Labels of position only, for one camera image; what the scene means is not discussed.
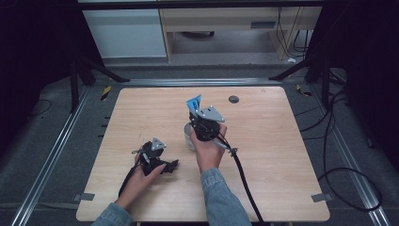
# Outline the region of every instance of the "person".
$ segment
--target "person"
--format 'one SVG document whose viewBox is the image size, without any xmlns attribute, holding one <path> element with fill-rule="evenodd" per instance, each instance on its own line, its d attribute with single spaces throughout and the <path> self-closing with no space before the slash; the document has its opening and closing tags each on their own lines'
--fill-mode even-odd
<svg viewBox="0 0 399 226">
<path fill-rule="evenodd" d="M 220 124 L 220 134 L 225 136 L 226 131 L 226 125 Z M 251 225 L 246 210 L 229 190 L 218 169 L 225 150 L 213 141 L 197 140 L 193 129 L 190 139 L 196 149 L 208 223 L 211 226 Z M 141 167 L 137 167 L 118 199 L 110 203 L 92 225 L 131 225 L 134 220 L 129 212 L 134 207 L 135 200 L 145 192 L 164 167 L 165 165 L 157 167 L 148 176 L 144 175 Z"/>
</svg>

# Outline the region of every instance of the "blue denim jacket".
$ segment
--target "blue denim jacket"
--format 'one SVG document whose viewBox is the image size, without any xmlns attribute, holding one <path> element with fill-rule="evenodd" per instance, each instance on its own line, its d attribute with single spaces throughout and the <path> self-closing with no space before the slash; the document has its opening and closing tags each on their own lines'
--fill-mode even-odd
<svg viewBox="0 0 399 226">
<path fill-rule="evenodd" d="M 209 225 L 251 225 L 238 198 L 229 190 L 219 169 L 212 168 L 200 176 Z M 120 206 L 110 203 L 94 221 L 94 226 L 130 226 L 132 216 Z"/>
</svg>

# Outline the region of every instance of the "person's left hand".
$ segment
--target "person's left hand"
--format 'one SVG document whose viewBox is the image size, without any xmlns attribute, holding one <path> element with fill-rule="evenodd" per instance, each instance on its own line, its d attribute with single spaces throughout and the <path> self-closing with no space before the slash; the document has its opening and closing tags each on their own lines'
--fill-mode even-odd
<svg viewBox="0 0 399 226">
<path fill-rule="evenodd" d="M 161 174 L 164 167 L 165 164 L 155 168 L 149 175 L 145 176 L 141 165 L 137 166 L 115 203 L 129 212 L 133 202 L 147 190 L 153 180 Z"/>
</svg>

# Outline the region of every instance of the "light wood tabletop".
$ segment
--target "light wood tabletop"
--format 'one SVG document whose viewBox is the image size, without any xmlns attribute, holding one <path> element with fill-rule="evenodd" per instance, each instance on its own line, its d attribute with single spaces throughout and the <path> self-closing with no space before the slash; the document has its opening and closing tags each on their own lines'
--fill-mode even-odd
<svg viewBox="0 0 399 226">
<path fill-rule="evenodd" d="M 226 119 L 226 139 L 238 148 L 252 196 L 265 221 L 325 221 L 326 202 L 314 202 L 321 189 L 283 88 L 208 87 L 123 89 L 116 102 L 76 217 L 93 221 L 118 197 L 134 164 L 132 151 L 153 137 L 167 147 L 161 159 L 179 159 L 173 173 L 156 178 L 131 211 L 144 221 L 207 221 L 196 155 L 184 139 L 189 121 L 185 102 L 201 94 L 200 108 L 213 105 Z M 239 98 L 237 104 L 229 97 Z M 244 190 L 234 159 L 225 152 L 220 171 L 244 205 L 251 221 L 258 221 Z"/>
</svg>

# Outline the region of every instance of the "hand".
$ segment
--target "hand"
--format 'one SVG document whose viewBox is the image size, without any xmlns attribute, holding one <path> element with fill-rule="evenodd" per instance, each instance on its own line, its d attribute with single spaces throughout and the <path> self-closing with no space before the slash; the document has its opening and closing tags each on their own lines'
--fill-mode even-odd
<svg viewBox="0 0 399 226">
<path fill-rule="evenodd" d="M 226 125 L 220 124 L 219 133 L 225 136 L 226 131 Z M 199 141 L 193 128 L 191 128 L 190 139 L 196 149 L 197 163 L 199 164 L 200 173 L 203 173 L 210 168 L 219 168 L 225 150 L 216 145 L 212 140 L 205 142 Z"/>
<path fill-rule="evenodd" d="M 147 176 L 144 175 L 141 165 L 137 166 L 132 177 L 129 179 L 129 182 L 115 203 L 129 212 L 133 202 L 135 202 L 135 200 L 147 190 L 155 178 L 161 174 L 165 165 L 166 164 L 158 166 Z"/>
</svg>

